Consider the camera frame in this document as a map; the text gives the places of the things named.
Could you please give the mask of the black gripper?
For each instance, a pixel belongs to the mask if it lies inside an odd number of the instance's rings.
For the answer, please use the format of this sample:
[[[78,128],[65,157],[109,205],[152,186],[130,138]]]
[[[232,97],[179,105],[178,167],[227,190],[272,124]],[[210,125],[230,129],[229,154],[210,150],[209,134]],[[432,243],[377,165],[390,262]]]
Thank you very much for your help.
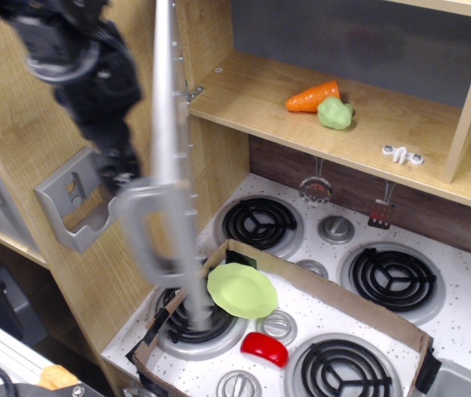
[[[115,196],[140,175],[125,117],[142,92],[134,60],[113,22],[98,27],[96,42],[95,66],[83,77],[56,86],[55,99],[102,153],[97,156],[97,171],[108,193]]]

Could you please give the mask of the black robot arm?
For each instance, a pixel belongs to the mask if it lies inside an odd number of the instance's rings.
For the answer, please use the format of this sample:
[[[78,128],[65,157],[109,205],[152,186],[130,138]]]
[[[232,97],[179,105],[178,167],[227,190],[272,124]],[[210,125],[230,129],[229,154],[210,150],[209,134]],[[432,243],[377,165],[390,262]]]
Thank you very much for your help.
[[[110,194],[140,175],[127,113],[141,100],[136,66],[105,1],[0,1],[26,48],[26,65],[98,149],[98,175]]]

